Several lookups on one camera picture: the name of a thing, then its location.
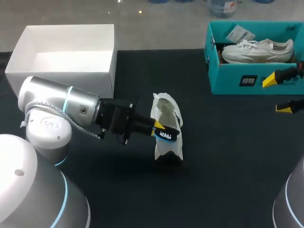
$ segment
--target teal shoe box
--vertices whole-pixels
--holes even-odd
[[[205,60],[210,86],[217,95],[304,95],[300,77],[281,85],[263,88],[262,82],[275,70],[295,67],[296,63],[224,64],[218,52],[224,45],[234,44],[226,37],[239,25],[256,35],[254,40],[294,41],[294,58],[304,60],[304,23],[271,21],[211,21],[208,25]]]

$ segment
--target black table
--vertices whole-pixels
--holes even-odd
[[[127,146],[73,132],[61,170],[91,206],[91,228],[271,228],[273,202],[304,152],[303,114],[274,112],[287,96],[215,96],[203,50],[120,51],[115,98],[150,115],[167,92],[184,120],[182,166],[155,164],[153,138]],[[0,133],[24,137],[24,114],[5,77]]]

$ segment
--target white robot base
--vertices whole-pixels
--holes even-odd
[[[61,165],[67,158],[72,128],[67,120],[53,114],[52,110],[31,109],[26,134],[27,141],[36,151],[55,166]]]
[[[275,228],[304,228],[304,159],[277,196],[272,210]]]
[[[88,228],[86,197],[61,171],[14,135],[0,135],[0,227]]]

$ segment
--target blurred background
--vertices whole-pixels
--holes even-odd
[[[0,52],[27,25],[115,24],[118,49],[139,50],[203,48],[209,20],[304,20],[304,0],[256,1],[217,14],[233,0],[0,0]]]

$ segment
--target open white box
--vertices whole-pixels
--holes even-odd
[[[18,96],[28,76],[113,98],[117,50],[114,25],[27,26],[5,70]]]

